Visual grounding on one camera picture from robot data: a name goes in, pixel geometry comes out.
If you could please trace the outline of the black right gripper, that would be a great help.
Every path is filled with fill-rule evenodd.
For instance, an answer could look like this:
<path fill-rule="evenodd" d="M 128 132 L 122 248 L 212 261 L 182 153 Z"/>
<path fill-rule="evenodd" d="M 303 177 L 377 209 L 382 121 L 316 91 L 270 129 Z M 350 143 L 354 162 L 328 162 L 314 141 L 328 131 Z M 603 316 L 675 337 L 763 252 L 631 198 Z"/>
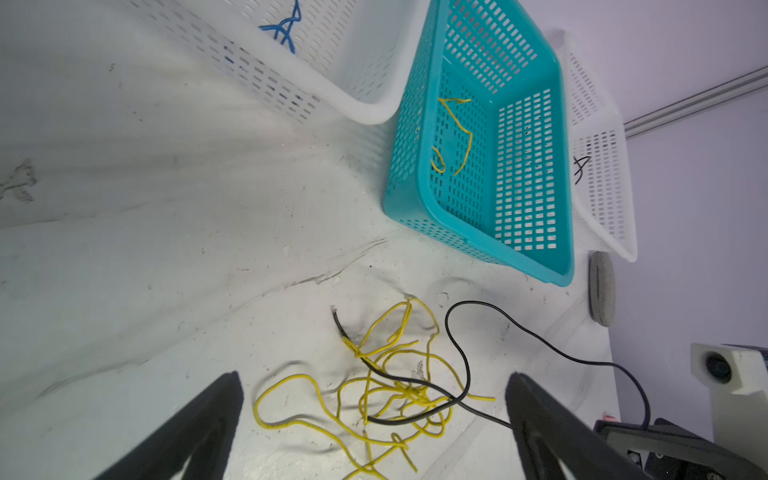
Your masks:
<path fill-rule="evenodd" d="M 639 425 L 599 420 L 594 431 L 653 479 L 765 479 L 752 461 L 667 420 Z"/>

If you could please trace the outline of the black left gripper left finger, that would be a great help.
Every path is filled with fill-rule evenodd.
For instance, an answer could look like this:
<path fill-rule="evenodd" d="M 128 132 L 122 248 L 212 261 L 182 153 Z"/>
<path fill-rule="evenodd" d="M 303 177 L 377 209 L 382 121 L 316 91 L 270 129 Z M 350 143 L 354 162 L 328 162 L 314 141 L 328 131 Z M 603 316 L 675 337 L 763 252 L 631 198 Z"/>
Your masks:
<path fill-rule="evenodd" d="M 239 374 L 225 373 L 100 479 L 221 479 L 224 476 L 244 393 Z"/>

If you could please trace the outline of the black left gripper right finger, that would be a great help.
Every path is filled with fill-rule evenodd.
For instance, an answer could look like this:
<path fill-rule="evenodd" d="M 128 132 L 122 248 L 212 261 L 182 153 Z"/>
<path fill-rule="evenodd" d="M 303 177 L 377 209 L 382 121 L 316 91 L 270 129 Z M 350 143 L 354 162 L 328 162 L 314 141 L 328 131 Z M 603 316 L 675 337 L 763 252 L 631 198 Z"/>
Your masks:
<path fill-rule="evenodd" d="M 510 376 L 506 406 L 526 478 L 563 479 L 564 467 L 577 479 L 648 477 L 528 375 Z"/>

